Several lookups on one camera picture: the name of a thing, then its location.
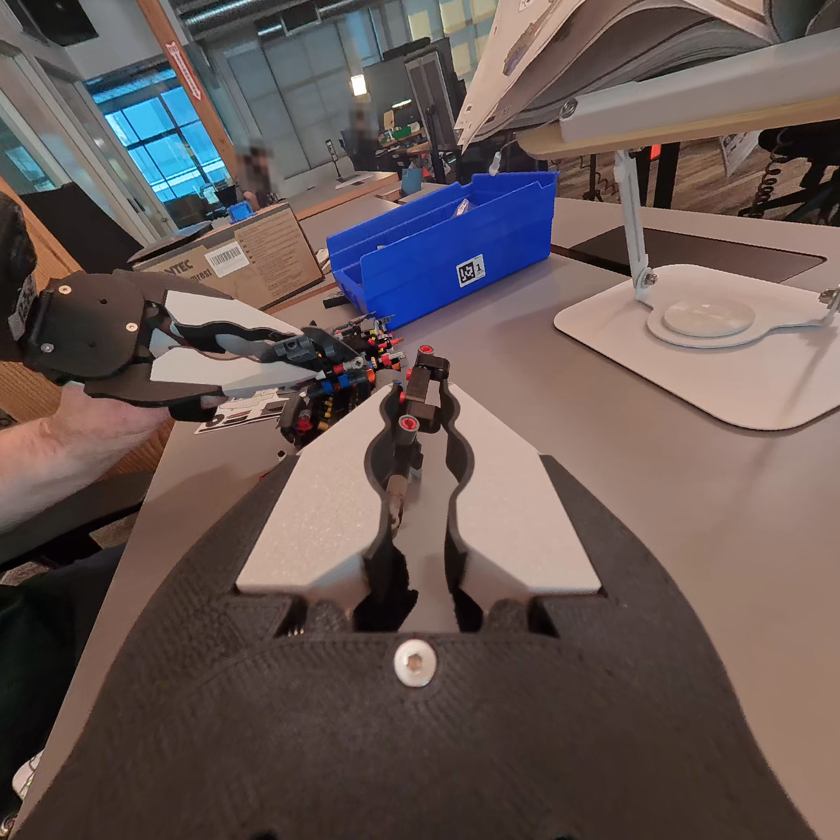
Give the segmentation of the open lego instruction booklet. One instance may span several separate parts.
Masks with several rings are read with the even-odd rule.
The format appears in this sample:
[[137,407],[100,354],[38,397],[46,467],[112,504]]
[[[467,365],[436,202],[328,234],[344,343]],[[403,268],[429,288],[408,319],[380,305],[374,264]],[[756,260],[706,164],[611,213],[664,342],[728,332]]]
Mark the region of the open lego instruction booklet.
[[499,2],[455,127],[465,149],[571,98],[838,27],[838,2]]

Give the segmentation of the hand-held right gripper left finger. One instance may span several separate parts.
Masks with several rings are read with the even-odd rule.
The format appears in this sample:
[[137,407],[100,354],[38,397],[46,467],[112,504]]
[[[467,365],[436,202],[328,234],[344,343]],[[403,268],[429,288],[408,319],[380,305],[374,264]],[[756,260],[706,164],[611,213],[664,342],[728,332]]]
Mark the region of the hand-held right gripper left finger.
[[404,587],[385,492],[402,393],[398,382],[375,391],[294,459],[238,574],[240,592],[361,604]]

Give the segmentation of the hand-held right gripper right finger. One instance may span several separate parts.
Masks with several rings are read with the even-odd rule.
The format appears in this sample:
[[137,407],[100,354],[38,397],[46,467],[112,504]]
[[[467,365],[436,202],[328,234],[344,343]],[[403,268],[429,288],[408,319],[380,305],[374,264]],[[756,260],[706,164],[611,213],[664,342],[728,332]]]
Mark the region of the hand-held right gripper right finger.
[[441,384],[448,503],[447,582],[478,607],[505,599],[589,595],[601,581],[547,460],[462,388]]

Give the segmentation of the person's left hand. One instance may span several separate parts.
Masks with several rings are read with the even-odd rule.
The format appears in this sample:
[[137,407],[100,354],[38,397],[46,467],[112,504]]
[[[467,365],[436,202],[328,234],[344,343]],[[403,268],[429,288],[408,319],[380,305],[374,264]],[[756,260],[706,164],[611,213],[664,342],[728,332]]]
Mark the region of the person's left hand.
[[144,444],[170,418],[167,408],[91,397],[81,385],[69,383],[60,390],[50,425],[75,455],[115,462]]

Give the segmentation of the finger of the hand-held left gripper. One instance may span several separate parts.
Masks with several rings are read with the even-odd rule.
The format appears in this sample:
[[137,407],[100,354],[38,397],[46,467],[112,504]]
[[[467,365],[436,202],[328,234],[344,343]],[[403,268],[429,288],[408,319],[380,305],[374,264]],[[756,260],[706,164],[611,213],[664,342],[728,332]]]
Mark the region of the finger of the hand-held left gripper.
[[151,367],[153,382],[213,385],[231,397],[276,389],[298,391],[322,373],[324,358],[305,335],[279,342],[223,336],[225,356],[184,346],[164,352]]
[[237,299],[170,290],[164,308],[170,327],[163,354],[198,353],[211,359],[307,359],[309,338],[297,328]]

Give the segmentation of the black lego sub-assembly red pins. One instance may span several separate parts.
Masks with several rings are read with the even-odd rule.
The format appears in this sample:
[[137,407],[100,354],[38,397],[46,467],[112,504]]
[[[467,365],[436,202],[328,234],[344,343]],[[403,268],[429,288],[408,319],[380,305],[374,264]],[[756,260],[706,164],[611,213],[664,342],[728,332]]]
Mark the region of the black lego sub-assembly red pins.
[[396,419],[392,425],[394,460],[385,491],[388,498],[392,535],[396,535],[403,519],[410,478],[419,474],[424,455],[417,439],[420,434],[435,434],[442,426],[441,409],[429,402],[429,387],[448,379],[449,362],[437,356],[427,344],[419,347],[406,386],[400,394]]

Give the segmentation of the person's white shoe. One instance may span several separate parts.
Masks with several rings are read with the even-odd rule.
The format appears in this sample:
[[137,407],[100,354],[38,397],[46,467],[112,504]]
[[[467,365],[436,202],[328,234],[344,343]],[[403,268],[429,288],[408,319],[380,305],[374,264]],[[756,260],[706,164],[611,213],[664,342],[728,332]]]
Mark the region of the person's white shoe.
[[39,762],[44,750],[38,751],[31,759],[24,762],[14,773],[12,778],[12,789],[16,797],[22,802],[31,787],[35,772],[39,766]]

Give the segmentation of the white book stand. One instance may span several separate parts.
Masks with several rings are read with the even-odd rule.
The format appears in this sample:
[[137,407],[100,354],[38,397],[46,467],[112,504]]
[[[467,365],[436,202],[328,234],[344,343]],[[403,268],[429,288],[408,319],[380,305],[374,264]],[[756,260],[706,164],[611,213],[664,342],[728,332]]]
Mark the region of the white book stand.
[[838,287],[813,292],[688,263],[652,269],[629,155],[648,140],[837,114],[837,92],[763,94],[746,80],[676,76],[565,102],[558,145],[615,149],[631,279],[561,310],[554,327],[729,425],[781,431],[838,408]]

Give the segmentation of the dark grey cabinet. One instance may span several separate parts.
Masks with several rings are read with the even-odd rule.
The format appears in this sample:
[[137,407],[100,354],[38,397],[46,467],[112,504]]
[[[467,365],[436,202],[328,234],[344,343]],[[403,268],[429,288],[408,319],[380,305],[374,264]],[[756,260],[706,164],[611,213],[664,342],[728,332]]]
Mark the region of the dark grey cabinet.
[[405,57],[406,74],[427,140],[439,151],[459,151],[455,123],[466,98],[446,38]]

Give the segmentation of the brown cardboard box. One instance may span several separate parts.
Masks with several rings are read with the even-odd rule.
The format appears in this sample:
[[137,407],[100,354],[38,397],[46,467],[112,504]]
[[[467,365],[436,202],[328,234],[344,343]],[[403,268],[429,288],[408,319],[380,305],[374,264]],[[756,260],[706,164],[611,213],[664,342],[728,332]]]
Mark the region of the brown cardboard box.
[[136,271],[167,272],[267,311],[324,280],[288,203],[150,256]]

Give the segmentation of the plain blue plastic bin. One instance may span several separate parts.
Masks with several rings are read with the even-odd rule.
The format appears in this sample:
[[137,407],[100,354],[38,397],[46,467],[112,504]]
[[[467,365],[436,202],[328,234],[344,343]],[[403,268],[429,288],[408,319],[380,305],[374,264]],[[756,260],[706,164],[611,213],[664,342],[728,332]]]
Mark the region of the plain blue plastic bin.
[[439,189],[348,227],[327,239],[334,279],[357,309],[401,316],[403,300],[445,255],[445,226],[462,200]]

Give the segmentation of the blue plastic bin with tag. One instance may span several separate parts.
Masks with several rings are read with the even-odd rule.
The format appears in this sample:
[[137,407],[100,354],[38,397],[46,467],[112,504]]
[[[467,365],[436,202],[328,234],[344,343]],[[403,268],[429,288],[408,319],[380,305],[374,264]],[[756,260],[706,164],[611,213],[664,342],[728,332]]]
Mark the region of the blue plastic bin with tag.
[[401,220],[358,242],[333,274],[361,311],[394,328],[419,320],[548,258],[557,177],[476,175],[399,206]]

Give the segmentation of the large lego vehicle model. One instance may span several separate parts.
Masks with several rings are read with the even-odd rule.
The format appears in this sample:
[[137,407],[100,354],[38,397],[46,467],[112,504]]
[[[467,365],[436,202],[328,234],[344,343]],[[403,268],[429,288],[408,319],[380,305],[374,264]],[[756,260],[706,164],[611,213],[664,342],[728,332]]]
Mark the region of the large lego vehicle model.
[[315,353],[308,364],[315,377],[283,406],[278,428],[294,448],[329,431],[380,386],[398,379],[405,354],[392,330],[393,316],[365,313],[337,327],[314,323],[303,333]]

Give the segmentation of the person's left forearm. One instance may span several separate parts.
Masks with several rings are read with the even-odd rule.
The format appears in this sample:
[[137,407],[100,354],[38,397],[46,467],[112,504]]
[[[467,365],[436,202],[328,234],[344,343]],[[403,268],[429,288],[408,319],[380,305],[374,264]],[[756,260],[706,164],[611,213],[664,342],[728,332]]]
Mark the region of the person's left forearm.
[[57,414],[1,433],[1,533],[87,487],[123,452],[112,442],[69,430]]

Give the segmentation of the lego sticker sheet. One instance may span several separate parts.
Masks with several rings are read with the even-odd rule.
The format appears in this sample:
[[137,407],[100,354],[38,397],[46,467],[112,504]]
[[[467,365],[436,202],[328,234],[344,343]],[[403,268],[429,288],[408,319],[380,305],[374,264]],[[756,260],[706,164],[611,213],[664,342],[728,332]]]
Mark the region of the lego sticker sheet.
[[293,394],[277,389],[259,391],[250,397],[235,398],[217,406],[210,420],[200,423],[195,434],[207,434],[265,420],[278,420]]

